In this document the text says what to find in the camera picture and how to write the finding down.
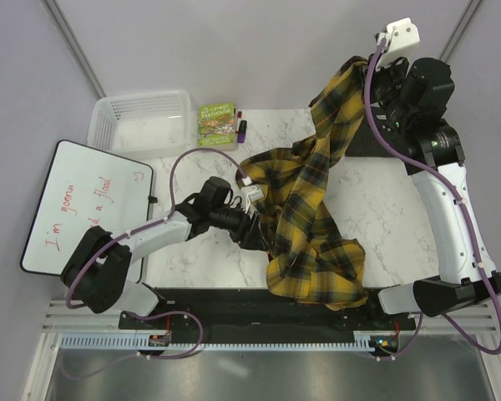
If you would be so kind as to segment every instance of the plaid cloth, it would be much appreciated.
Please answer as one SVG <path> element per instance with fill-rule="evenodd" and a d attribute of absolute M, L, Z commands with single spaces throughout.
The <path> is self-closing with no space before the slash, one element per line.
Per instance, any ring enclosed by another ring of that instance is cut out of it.
<path fill-rule="evenodd" d="M 345 154 L 364 116 L 361 71 L 366 64 L 352 58 L 312 100 L 313 136 L 241 163 L 264 192 L 254 206 L 269 244 L 270 291 L 333 310 L 367 300 L 365 252 L 358 241 L 342 238 L 323 203 L 328 171 Z M 242 187 L 239 174 L 236 180 Z"/>

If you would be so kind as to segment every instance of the gray floor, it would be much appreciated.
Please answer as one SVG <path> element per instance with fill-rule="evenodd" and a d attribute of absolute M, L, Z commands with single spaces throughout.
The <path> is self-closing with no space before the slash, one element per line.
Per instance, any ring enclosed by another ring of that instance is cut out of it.
<path fill-rule="evenodd" d="M 63 363 L 70 373 L 88 373 L 124 354 L 66 351 Z M 50 388 L 49 401 L 493 399 L 478 353 L 449 338 L 418 338 L 391 363 L 311 352 L 221 351 L 177 361 L 133 359 L 82 382 L 54 372 Z"/>

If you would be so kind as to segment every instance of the marble tabletop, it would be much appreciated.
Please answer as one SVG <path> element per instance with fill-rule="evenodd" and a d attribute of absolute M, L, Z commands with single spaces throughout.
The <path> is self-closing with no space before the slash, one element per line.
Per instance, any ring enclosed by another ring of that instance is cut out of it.
<path fill-rule="evenodd" d="M 314 133 L 306 109 L 244 110 L 244 144 L 230 152 L 236 160 L 275 147 L 291 147 Z M 156 173 L 153 217 L 170 208 L 169 172 L 176 158 L 148 160 Z M 176 201 L 198 192 L 212 175 L 229 181 L 235 193 L 235 167 L 222 156 L 186 156 L 175 173 Z M 381 158 L 343 158 L 331 169 L 325 203 L 345 238 L 366 250 L 365 287 L 386 287 L 438 274 L 438 255 L 427 212 L 402 162 Z M 241 250 L 226 231 L 215 228 L 167 246 L 147 261 L 146 282 L 154 287 L 266 288 L 267 256 Z"/>

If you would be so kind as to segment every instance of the white plastic basket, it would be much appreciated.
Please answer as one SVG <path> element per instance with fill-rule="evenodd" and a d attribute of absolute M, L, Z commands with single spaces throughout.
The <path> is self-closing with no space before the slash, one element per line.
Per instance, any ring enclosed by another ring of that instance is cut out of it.
<path fill-rule="evenodd" d="M 111 96 L 94 106 L 87 143 L 134 160 L 177 156 L 191 147 L 194 127 L 185 91 Z"/>

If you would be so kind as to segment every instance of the book cover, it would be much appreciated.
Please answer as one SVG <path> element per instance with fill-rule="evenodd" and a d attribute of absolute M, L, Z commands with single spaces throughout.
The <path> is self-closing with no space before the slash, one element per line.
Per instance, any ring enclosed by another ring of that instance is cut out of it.
<path fill-rule="evenodd" d="M 234 105 L 209 104 L 199 110 L 199 146 L 233 145 L 235 143 Z"/>

